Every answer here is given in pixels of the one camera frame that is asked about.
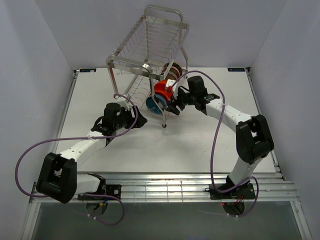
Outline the orange plastic bowl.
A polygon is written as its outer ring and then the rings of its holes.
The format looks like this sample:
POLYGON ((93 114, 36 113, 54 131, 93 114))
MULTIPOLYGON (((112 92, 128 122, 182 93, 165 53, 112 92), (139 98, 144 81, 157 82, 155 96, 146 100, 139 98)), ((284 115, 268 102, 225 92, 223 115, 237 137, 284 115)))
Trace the orange plastic bowl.
POLYGON ((171 94, 172 90, 168 90, 167 87, 167 80, 162 80, 162 81, 158 81, 155 85, 154 85, 154 92, 155 93, 167 93, 167 94, 171 94))
POLYGON ((172 92, 167 92, 167 91, 155 91, 155 94, 161 96, 167 103, 170 102, 173 96, 172 92))

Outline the blue ceramic bowl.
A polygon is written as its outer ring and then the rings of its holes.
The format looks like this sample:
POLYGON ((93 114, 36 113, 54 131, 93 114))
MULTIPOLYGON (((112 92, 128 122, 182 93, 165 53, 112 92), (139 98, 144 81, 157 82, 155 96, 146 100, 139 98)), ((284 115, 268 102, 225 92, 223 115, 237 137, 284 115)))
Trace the blue ceramic bowl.
MULTIPOLYGON (((156 94, 155 96, 159 100, 159 103, 162 105, 163 109, 165 110, 167 108, 166 100, 162 96, 160 96, 158 94, 156 94)), ((149 96, 146 99, 145 104, 146 104, 146 107, 148 108, 148 110, 150 112, 152 112, 154 114, 157 114, 157 115, 162 115, 162 112, 161 112, 160 108, 156 105, 156 103, 154 102, 154 100, 152 99, 151 96, 149 96)))

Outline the white orange patterned bowl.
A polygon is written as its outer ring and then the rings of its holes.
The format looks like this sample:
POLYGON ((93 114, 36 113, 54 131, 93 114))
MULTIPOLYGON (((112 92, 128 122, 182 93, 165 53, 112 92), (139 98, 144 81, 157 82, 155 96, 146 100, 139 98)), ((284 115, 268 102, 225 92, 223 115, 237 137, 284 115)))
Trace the white orange patterned bowl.
MULTIPOLYGON (((175 67, 175 64, 174 64, 174 63, 172 64, 172 66, 170 67, 170 69, 168 70, 168 72, 171 71, 171 72, 175 73, 178 77, 180 77, 180 73, 179 73, 178 69, 175 67)), ((169 66, 169 63, 166 63, 166 64, 163 66, 163 69, 162 69, 162 71, 161 71, 161 74, 162 74, 162 75, 167 71, 168 66, 169 66)))

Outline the brown cream-inside bowl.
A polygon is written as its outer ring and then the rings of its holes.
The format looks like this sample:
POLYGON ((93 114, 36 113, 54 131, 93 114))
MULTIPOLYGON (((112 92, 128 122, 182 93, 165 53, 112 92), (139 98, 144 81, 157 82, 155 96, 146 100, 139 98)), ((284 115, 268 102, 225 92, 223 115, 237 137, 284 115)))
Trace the brown cream-inside bowl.
POLYGON ((174 73, 169 71, 168 74, 166 75, 166 80, 174 80, 176 81, 179 77, 174 73))

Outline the floral black-white patterned bowl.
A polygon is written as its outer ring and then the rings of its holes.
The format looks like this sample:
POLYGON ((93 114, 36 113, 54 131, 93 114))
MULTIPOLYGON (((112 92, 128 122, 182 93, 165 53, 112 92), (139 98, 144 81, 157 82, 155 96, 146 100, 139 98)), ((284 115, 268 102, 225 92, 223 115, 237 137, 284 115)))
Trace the floral black-white patterned bowl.
POLYGON ((178 69, 179 75, 181 76, 183 74, 182 67, 177 63, 174 63, 174 67, 178 69))

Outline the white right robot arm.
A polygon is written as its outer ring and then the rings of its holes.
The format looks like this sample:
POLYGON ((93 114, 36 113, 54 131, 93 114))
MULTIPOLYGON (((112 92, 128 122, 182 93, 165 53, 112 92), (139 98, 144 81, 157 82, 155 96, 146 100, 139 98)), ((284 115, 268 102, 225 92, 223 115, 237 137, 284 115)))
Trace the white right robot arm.
POLYGON ((235 133, 238 159, 225 183, 211 183, 206 189, 214 200, 237 199, 249 194, 256 197, 250 183, 251 175, 262 159, 274 150, 274 141, 266 118, 243 113, 227 105, 223 95, 208 93, 201 76, 187 80, 188 87, 179 86, 173 79, 167 80, 165 91, 172 95, 167 111, 178 115, 186 106, 194 106, 208 117, 217 119, 218 126, 225 125, 235 133))

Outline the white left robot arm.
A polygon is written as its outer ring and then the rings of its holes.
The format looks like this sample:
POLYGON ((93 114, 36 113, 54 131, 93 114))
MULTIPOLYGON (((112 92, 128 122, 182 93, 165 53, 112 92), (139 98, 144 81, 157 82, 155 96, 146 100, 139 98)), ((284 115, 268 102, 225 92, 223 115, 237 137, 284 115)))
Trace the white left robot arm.
POLYGON ((84 139, 67 150, 45 156, 36 190, 63 204, 81 194, 90 194, 95 200, 102 199, 106 195, 106 180, 97 174, 81 175, 79 167, 105 148, 119 130, 141 128, 147 121, 136 106, 108 103, 103 116, 95 121, 84 139))

